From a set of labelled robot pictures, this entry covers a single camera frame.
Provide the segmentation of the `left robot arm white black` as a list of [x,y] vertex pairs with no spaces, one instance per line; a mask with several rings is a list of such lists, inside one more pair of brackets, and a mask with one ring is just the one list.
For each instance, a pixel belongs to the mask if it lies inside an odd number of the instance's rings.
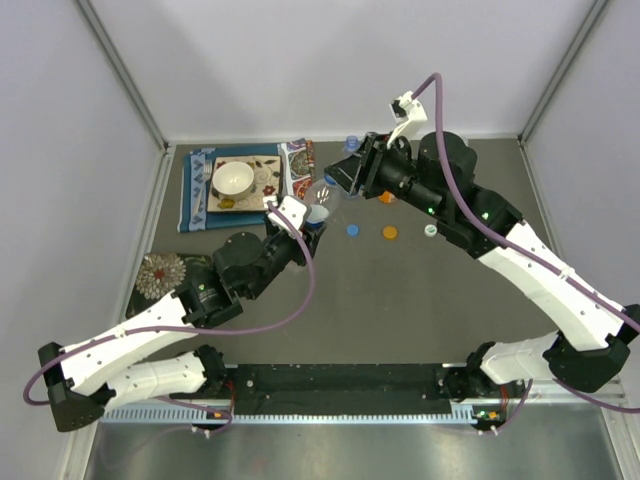
[[174,358],[149,356],[181,341],[217,334],[257,299],[289,263],[307,265],[325,224],[305,224],[295,239],[275,226],[266,237],[240,232],[214,251],[211,264],[118,327],[76,345],[38,351],[48,405],[61,433],[84,428],[121,406],[178,394],[211,398],[227,383],[221,353],[201,346]]

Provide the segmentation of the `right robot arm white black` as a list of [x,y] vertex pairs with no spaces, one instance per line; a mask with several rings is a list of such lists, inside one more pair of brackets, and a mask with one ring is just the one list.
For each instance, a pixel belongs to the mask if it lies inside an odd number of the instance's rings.
[[501,275],[556,326],[513,343],[487,342],[466,361],[465,382],[487,396],[516,380],[555,380],[595,393],[620,373],[639,333],[639,307],[596,290],[552,252],[501,194],[475,182],[476,152],[456,134],[430,133],[417,149],[368,134],[324,173],[349,196],[389,192],[428,214],[437,232]]

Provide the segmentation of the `white green bottle cap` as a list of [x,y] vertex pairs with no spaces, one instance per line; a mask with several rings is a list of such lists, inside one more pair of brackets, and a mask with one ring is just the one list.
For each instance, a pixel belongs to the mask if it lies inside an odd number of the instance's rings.
[[434,224],[428,224],[424,227],[424,234],[429,238],[433,238],[437,236],[438,233],[439,233],[438,228]]

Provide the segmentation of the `clear water bottle blue cap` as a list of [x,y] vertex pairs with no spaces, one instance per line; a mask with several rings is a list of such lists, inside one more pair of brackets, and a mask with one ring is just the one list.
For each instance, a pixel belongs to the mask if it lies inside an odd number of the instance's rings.
[[305,192],[303,202],[309,208],[306,222],[315,224],[325,222],[339,207],[342,190],[329,185],[324,177],[314,182]]

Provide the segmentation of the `blue liquid bottle blue cap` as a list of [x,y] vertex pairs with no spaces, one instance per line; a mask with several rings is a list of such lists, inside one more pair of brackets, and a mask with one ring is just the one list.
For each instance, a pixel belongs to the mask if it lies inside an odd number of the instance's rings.
[[361,141],[356,135],[346,137],[345,144],[342,149],[343,158],[346,159],[353,155],[360,147]]

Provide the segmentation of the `orange juice bottle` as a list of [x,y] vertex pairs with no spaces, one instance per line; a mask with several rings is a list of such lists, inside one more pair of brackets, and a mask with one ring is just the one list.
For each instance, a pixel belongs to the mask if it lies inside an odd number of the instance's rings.
[[378,200],[384,204],[393,204],[397,201],[397,198],[391,192],[384,192],[378,196]]

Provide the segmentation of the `orange bottle cap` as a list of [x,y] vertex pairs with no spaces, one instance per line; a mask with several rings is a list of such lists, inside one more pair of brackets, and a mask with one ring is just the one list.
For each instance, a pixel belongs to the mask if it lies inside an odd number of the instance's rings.
[[395,240],[398,236],[398,230],[394,226],[385,226],[382,235],[386,240]]

